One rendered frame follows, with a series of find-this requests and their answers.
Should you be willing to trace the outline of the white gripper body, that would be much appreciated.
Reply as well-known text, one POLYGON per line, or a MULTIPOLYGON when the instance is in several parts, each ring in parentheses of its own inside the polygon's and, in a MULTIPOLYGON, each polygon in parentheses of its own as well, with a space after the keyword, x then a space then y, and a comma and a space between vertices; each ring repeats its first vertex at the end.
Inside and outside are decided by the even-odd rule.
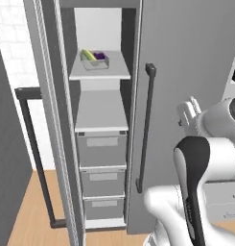
POLYGON ((178 114, 178 125, 181 126, 186 135, 199 135, 198 117, 201 114, 197 99, 190 96, 185 102, 176 107, 178 114))

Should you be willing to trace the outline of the large grey freezer drawer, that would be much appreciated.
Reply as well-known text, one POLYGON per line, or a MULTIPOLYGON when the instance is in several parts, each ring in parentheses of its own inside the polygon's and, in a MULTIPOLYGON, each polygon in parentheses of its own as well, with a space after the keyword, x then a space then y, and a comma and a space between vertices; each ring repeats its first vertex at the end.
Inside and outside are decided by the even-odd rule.
POLYGON ((81 167, 126 164, 127 132, 76 133, 81 167))

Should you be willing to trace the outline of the white freezer rack with container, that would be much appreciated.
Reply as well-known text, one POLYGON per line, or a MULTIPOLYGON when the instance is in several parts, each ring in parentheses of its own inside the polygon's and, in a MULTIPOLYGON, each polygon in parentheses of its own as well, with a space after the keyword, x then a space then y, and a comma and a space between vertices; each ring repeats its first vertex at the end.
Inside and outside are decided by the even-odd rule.
POLYGON ((108 68, 86 70, 83 66, 82 53, 79 52, 73 63, 70 80, 83 79, 125 79, 130 78, 129 70, 121 51, 105 51, 108 68))

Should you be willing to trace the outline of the grey open freezer door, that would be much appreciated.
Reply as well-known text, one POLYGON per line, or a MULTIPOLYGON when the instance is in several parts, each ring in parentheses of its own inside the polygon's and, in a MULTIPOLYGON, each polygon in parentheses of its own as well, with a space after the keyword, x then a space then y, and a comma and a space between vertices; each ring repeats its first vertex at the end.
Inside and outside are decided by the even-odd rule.
POLYGON ((60 0, 23 2, 70 246, 86 246, 72 112, 81 90, 78 82, 69 82, 78 52, 75 13, 63 7, 60 0))

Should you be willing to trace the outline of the dark grey side panel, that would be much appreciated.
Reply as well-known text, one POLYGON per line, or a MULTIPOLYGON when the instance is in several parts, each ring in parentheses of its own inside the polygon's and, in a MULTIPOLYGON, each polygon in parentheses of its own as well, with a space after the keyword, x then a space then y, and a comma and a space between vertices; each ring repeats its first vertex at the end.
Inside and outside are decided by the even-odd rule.
POLYGON ((0 246, 7 246, 32 167, 0 50, 0 246))

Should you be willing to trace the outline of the white empty freezer rack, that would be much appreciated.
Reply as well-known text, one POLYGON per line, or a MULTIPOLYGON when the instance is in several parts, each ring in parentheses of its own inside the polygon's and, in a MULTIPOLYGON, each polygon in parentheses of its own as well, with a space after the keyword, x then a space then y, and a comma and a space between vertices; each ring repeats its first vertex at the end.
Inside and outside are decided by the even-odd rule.
POLYGON ((83 91, 76 132, 116 132, 129 129, 119 90, 83 91))

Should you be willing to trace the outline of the small grey freezer drawer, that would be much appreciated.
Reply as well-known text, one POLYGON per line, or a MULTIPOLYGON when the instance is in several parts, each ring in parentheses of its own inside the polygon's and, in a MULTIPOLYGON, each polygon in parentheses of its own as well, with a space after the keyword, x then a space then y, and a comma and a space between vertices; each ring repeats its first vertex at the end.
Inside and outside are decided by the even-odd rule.
POLYGON ((88 197, 83 202, 87 220, 121 218, 124 213, 124 196, 88 197))

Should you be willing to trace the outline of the medium grey freezer drawer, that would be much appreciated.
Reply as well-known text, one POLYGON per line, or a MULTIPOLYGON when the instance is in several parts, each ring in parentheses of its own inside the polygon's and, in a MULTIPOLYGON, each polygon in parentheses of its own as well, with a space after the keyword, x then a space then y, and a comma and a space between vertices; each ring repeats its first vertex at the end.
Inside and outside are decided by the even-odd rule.
POLYGON ((126 169, 124 165, 81 167, 83 196, 123 195, 126 169))

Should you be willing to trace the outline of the white drawer cabinet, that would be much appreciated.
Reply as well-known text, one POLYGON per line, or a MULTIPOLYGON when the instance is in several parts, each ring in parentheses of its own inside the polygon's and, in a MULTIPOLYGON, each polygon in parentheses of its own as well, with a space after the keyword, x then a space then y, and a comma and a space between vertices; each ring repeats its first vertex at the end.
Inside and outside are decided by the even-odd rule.
POLYGON ((203 191, 211 223, 235 219, 235 182, 205 184, 203 191))

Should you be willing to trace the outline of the clear vegetable container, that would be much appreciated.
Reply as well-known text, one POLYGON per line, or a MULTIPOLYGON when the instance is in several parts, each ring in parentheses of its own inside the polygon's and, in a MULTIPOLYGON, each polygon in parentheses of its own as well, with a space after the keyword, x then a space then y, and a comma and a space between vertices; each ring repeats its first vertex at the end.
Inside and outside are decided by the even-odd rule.
POLYGON ((104 60, 95 60, 90 61, 86 58, 86 56, 81 51, 81 62, 83 67, 86 70, 100 70, 100 69, 108 69, 109 68, 109 58, 106 55, 106 58, 104 60))

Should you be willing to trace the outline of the yellow green corn cob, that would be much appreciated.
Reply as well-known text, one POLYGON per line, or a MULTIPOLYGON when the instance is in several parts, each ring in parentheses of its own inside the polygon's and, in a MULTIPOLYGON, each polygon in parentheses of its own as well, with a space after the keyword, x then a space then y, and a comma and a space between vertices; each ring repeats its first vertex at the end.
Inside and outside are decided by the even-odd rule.
POLYGON ((96 60, 95 56, 89 50, 82 49, 82 53, 86 56, 86 58, 88 60, 90 60, 90 61, 95 61, 96 60))

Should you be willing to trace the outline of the grey freezer body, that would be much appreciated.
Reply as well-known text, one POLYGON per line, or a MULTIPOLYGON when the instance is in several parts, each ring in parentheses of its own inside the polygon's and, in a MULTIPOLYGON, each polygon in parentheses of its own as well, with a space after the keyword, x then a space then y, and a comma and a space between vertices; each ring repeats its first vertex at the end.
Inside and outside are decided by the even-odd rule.
MULTIPOLYGON (((131 128, 131 114, 134 106, 131 104, 134 98, 137 84, 137 49, 138 31, 140 27, 140 2, 139 0, 62 0, 61 5, 70 8, 75 13, 76 37, 78 52, 82 49, 90 51, 121 51, 129 70, 130 78, 125 79, 83 79, 70 80, 71 84, 80 84, 80 97, 83 91, 119 90, 129 129, 126 131, 126 178, 124 196, 124 213, 121 218, 87 220, 84 212, 84 197, 82 192, 83 214, 85 228, 90 231, 119 229, 127 224, 127 201, 129 188, 129 164, 131 142, 129 130, 131 128)), ((79 170, 81 168, 75 125, 78 114, 79 102, 72 107, 74 116, 74 133, 78 157, 79 170)))

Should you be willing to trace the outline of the grey closed fridge door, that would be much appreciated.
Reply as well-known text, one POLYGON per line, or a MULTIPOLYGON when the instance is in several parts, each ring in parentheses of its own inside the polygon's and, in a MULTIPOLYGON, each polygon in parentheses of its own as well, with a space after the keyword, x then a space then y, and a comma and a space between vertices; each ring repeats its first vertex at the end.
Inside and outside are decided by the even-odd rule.
POLYGON ((143 187, 176 185, 173 150, 184 138, 176 106, 195 97, 203 110, 223 98, 235 56, 235 0, 142 0, 136 74, 129 130, 131 150, 127 232, 148 234, 155 219, 137 192, 149 76, 156 75, 150 116, 143 187))

